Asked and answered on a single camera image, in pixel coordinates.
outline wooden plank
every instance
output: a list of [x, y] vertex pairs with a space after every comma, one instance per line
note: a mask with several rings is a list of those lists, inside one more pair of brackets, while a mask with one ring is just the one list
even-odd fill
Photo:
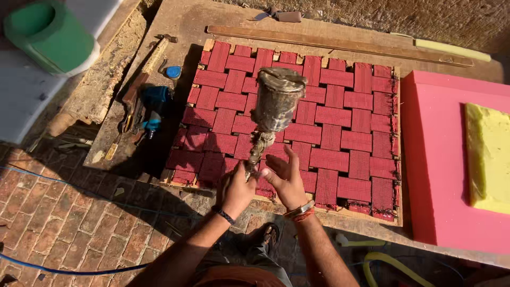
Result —
[[[400, 47], [404, 49], [417, 49], [419, 51], [426, 51], [426, 49], [416, 48], [413, 46], [412, 39], [390, 35], [387, 33], [380, 33], [376, 31], [359, 29], [349, 26], [337, 25], [333, 23], [314, 21], [303, 19], [301, 23], [286, 23], [278, 22], [272, 18], [266, 18], [261, 21], [250, 21], [260, 10], [242, 8], [234, 5], [228, 5], [210, 0], [163, 0], [161, 7], [152, 22], [146, 37], [144, 38], [137, 56], [131, 65], [130, 71], [126, 77], [124, 85], [128, 83], [128, 79], [134, 74], [137, 67], [143, 63], [143, 59], [150, 53], [150, 43], [155, 40], [158, 34], [170, 33], [172, 36], [179, 38], [179, 44], [170, 45], [166, 51], [169, 61], [172, 64], [179, 64], [183, 66], [183, 74], [179, 79], [182, 81], [183, 86], [188, 86], [188, 83], [193, 81], [194, 74], [197, 68], [197, 62], [200, 60], [202, 47], [206, 44], [206, 40], [211, 38], [211, 35], [204, 33], [207, 25], [215, 24], [222, 26], [236, 26], [257, 28], [262, 30], [275, 30], [281, 32], [288, 32], [303, 35], [315, 35], [321, 37], [334, 37], [336, 39], [361, 41], [366, 43], [377, 43], [379, 45]], [[435, 64], [430, 62], [421, 62], [408, 59], [392, 58], [379, 55], [370, 55], [362, 53], [354, 53], [349, 51], [340, 51], [311, 46], [293, 45], [286, 43], [276, 43], [261, 40], [251, 40], [236, 37], [218, 36], [217, 40], [226, 41], [232, 44], [257, 46], [266, 49], [273, 49], [276, 51], [294, 51], [300, 55], [328, 55], [331, 58], [350, 59], [347, 66], [352, 66], [352, 61], [366, 62], [384, 66], [399, 66], [400, 77], [403, 78], [412, 70], [425, 70], [434, 73], [442, 73], [448, 75], [455, 75], [471, 79], [485, 80], [491, 82], [501, 83], [503, 81], [502, 65], [492, 60], [491, 62], [482, 62], [474, 60], [475, 67], [457, 67], [451, 65]], [[148, 83], [153, 85], [169, 85], [172, 86], [171, 80], [165, 78], [159, 73], [152, 73], [147, 80]], [[174, 96], [177, 102], [184, 103], [188, 97], [189, 90], [177, 90], [178, 93]], [[119, 143], [119, 148], [125, 152], [117, 152], [114, 159], [110, 162], [102, 160], [104, 153], [108, 150], [111, 143], [115, 140], [118, 132], [117, 126], [124, 116], [124, 107], [117, 101], [114, 101], [112, 107], [105, 119], [101, 130], [94, 141], [94, 144], [87, 156], [85, 162], [86, 166], [91, 166], [101, 170], [108, 170], [120, 173], [120, 170], [136, 172], [141, 169], [141, 164], [136, 161], [137, 155], [135, 154], [135, 146], [133, 142], [136, 141], [138, 136], [125, 137]], [[177, 122], [173, 134], [178, 128], [179, 121], [182, 114], [175, 114], [174, 118]], [[153, 153], [156, 156], [166, 159], [169, 152], [171, 141], [169, 142], [168, 150], [165, 154], [158, 154], [155, 150], [150, 153], [143, 153], [136, 150], [137, 154], [148, 157]], [[157, 174], [152, 174], [158, 177], [163, 170], [164, 162], [161, 164], [161, 169]], [[402, 168], [403, 178], [405, 178], [405, 168]], [[410, 217], [405, 215], [409, 213], [410, 208], [406, 202], [407, 195], [405, 193], [405, 181], [402, 188], [402, 210], [404, 213], [403, 227], [395, 227], [382, 225], [374, 221], [359, 220], [350, 217], [339, 217], [330, 212], [318, 212], [317, 215], [325, 226], [362, 234], [386, 240], [390, 242], [399, 243], [406, 246], [411, 246], [423, 250], [446, 254], [467, 260], [483, 262], [491, 265], [502, 266], [510, 268], [510, 256], [498, 255], [491, 253], [483, 253], [477, 251], [457, 250], [445, 247], [438, 247], [434, 245], [415, 242], [412, 240], [412, 232], [410, 231]], [[251, 207], [262, 209], [269, 212], [278, 214], [285, 213], [285, 207], [278, 203], [273, 203], [264, 200], [253, 200]]]
[[312, 47], [320, 47], [334, 50], [351, 51], [356, 53], [373, 54], [409, 60], [446, 64], [460, 67], [474, 66], [473, 60], [452, 54], [426, 52], [419, 50], [403, 49], [399, 47], [381, 46], [371, 43], [339, 40], [334, 38], [318, 37], [284, 33], [277, 31], [258, 30], [250, 28], [208, 26], [207, 33], [221, 36], [238, 37], [262, 41], [271, 41], [287, 44], [297, 44]]

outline wood scrap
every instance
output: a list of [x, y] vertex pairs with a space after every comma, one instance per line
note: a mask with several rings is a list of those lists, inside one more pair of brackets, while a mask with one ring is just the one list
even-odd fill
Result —
[[411, 59], [461, 67], [474, 66], [473, 60], [450, 54], [402, 49], [398, 47], [381, 46], [371, 43], [348, 41], [335, 38], [325, 38], [311, 35], [292, 34], [228, 26], [208, 26], [207, 33], [221, 36], [239, 37], [287, 44], [297, 44], [334, 50], [388, 56], [394, 58]]

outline foam block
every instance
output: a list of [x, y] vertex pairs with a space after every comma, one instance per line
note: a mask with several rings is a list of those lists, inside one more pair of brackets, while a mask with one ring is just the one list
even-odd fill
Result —
[[413, 71], [402, 80], [405, 143], [414, 239], [443, 247], [510, 254], [510, 215], [468, 200], [463, 105], [510, 113], [510, 87]]

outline wooden board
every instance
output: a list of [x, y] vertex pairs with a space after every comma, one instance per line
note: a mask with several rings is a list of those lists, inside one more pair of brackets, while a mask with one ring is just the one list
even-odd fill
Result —
[[[143, 62], [150, 52], [150, 43], [155, 40], [154, 37], [158, 34], [168, 33], [179, 38], [178, 44], [170, 45], [167, 49], [166, 54], [169, 58], [168, 65], [182, 65], [183, 74], [180, 81], [183, 81], [183, 84], [186, 84], [184, 82], [186, 79], [189, 81], [191, 78], [192, 81], [196, 71], [196, 63], [200, 59], [202, 47], [205, 45], [206, 40], [211, 38], [211, 35], [205, 33], [205, 28], [208, 25], [248, 27], [295, 34], [336, 37], [338, 39], [363, 41], [367, 43], [377, 43], [379, 45], [398, 46], [410, 49], [413, 47], [412, 39], [409, 38], [308, 19], [303, 19], [303, 22], [301, 23], [284, 23], [275, 21], [271, 18], [266, 18], [262, 21], [248, 20], [259, 13], [260, 10], [245, 9], [209, 0], [188, 0], [185, 2], [177, 0], [163, 0], [158, 14], [152, 22], [152, 25], [140, 46], [137, 57], [135, 58], [126, 79], [131, 78], [137, 67]], [[501, 83], [503, 81], [501, 64], [495, 60], [488, 63], [474, 60], [474, 68], [463, 68], [260, 40], [248, 40], [223, 36], [217, 37], [217, 39], [234, 44], [265, 47], [279, 51], [294, 51], [302, 55], [329, 55], [334, 58], [351, 59], [358, 62], [367, 62], [385, 66], [399, 66], [401, 77], [405, 77], [413, 69], [418, 69], [497, 83]], [[172, 85], [169, 79], [158, 73], [153, 73], [147, 82], [154, 85]], [[181, 103], [185, 102], [188, 96], [187, 92], [182, 91], [182, 94], [176, 94], [176, 100], [181, 101]], [[86, 166], [108, 171], [117, 171], [117, 168], [122, 165], [123, 162], [130, 160], [133, 156], [136, 150], [133, 142], [138, 136], [123, 138], [119, 143], [119, 150], [124, 152], [116, 155], [112, 161], [105, 162], [104, 156], [101, 157], [101, 154], [106, 153], [111, 143], [116, 139], [118, 134], [117, 125], [122, 120], [123, 116], [123, 106], [118, 102], [114, 102], [96, 140], [94, 141], [94, 145], [87, 156], [85, 161]], [[181, 117], [182, 114], [179, 114], [178, 121], [180, 121]], [[404, 173], [403, 178], [405, 178], [405, 158], [403, 158], [402, 165], [402, 171]], [[152, 175], [159, 177], [162, 167], [163, 164], [159, 172]], [[405, 181], [403, 183], [402, 190], [405, 190]], [[377, 222], [346, 217], [341, 217], [341, 220], [339, 220], [339, 216], [330, 214], [329, 212], [319, 212], [318, 216], [325, 226], [454, 257], [510, 268], [510, 256], [507, 255], [454, 250], [413, 241], [412, 233], [410, 231], [410, 218], [406, 217], [406, 214], [409, 213], [409, 203], [407, 202], [404, 193], [402, 194], [402, 200], [402, 210], [404, 214], [403, 227], [386, 226]], [[283, 205], [273, 204], [268, 201], [253, 200], [250, 205], [255, 208], [279, 214], [285, 212]]]

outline brick floor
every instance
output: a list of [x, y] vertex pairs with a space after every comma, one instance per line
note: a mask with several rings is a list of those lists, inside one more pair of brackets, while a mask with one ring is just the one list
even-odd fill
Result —
[[[165, 221], [158, 220], [167, 191], [84, 168], [85, 155], [83, 150], [66, 155], [43, 146], [29, 155], [0, 145], [0, 166], [67, 180], [110, 198], [117, 187], [123, 187], [125, 195], [115, 200], [155, 212], [109, 203], [64, 183], [0, 170], [0, 225], [7, 226], [0, 230], [4, 254], [54, 269], [95, 271], [151, 262], [176, 240]], [[138, 272], [55, 276], [0, 260], [2, 276], [14, 276], [25, 287], [124, 286]], [[46, 275], [42, 281], [41, 273]]]

